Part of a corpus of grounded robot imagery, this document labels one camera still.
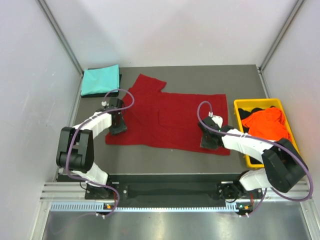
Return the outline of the dark red t-shirt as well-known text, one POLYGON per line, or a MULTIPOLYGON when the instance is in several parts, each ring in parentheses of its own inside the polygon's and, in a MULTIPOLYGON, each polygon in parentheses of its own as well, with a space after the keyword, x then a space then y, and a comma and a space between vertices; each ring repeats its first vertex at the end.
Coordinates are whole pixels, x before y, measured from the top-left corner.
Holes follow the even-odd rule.
POLYGON ((225 94, 187 94, 163 92, 165 81, 140 74, 123 97, 127 131, 105 136, 107 145, 146 145, 155 148, 230 155, 225 148, 202 148, 203 132, 198 117, 205 118, 210 110, 228 124, 228 105, 225 94))

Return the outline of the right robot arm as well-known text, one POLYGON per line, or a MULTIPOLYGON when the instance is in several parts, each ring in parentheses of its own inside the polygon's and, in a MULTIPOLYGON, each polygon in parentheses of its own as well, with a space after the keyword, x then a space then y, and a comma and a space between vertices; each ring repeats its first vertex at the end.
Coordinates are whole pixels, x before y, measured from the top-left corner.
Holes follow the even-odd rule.
POLYGON ((205 135, 214 148, 225 148, 250 156, 263 164, 263 168, 242 173, 233 185, 233 192, 245 198, 253 190, 272 188, 278 195, 289 192, 309 169, 293 144, 282 138, 266 140, 240 132, 228 125, 218 125, 213 117, 199 120, 205 135))

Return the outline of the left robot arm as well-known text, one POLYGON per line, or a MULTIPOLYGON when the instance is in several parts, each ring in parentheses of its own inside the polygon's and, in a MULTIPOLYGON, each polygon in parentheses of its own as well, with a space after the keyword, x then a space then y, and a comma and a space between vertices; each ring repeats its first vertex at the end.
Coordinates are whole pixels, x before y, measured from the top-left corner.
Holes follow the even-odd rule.
POLYGON ((86 183, 86 191, 97 199, 116 197, 109 174, 95 163, 94 139, 104 130, 118 135, 127 130, 123 117, 124 102, 112 97, 104 101, 84 122, 73 127, 64 127, 60 132, 56 155, 58 167, 76 180, 86 183))

